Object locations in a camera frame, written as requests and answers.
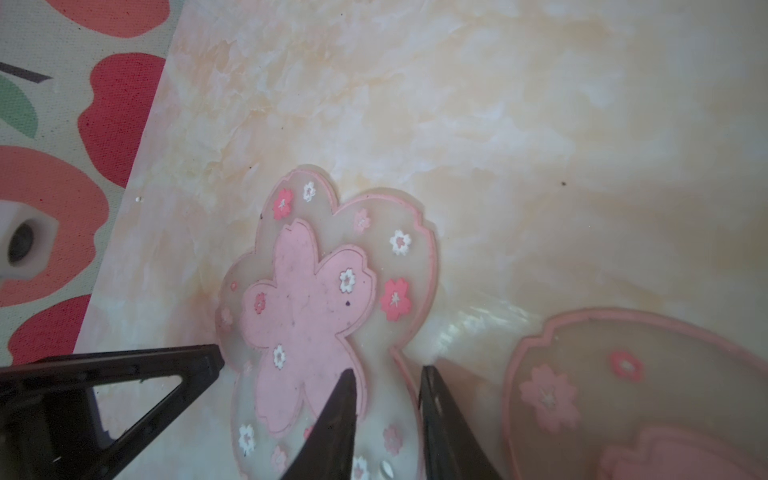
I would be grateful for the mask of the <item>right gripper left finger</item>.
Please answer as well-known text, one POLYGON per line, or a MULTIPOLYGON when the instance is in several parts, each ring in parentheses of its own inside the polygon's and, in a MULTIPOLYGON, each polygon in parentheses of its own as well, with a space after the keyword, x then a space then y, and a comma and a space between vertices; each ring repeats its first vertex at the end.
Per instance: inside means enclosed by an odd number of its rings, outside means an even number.
POLYGON ((357 425, 357 383, 342 372, 317 422, 282 480, 351 478, 357 425))

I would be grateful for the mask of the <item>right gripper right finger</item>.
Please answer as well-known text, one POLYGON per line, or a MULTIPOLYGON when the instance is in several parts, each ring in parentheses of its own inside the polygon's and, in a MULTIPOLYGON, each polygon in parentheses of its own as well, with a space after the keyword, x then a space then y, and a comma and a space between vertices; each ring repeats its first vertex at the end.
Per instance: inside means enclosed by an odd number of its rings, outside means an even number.
POLYGON ((427 479, 501 479, 433 365, 421 370, 418 400, 427 479))

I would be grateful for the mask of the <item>pink flower coaster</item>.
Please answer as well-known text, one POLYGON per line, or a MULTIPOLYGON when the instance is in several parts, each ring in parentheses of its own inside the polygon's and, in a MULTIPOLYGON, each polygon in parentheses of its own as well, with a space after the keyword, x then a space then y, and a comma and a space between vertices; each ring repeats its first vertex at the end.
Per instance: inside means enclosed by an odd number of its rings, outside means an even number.
POLYGON ((437 277, 435 232, 402 191, 341 201, 316 167, 277 182, 215 314, 236 373, 232 446, 243 478, 286 472, 346 370, 357 382, 352 477, 423 477, 417 377, 403 350, 437 277))
POLYGON ((516 479, 763 479, 767 364, 658 314, 562 313, 514 348, 502 426, 516 479))

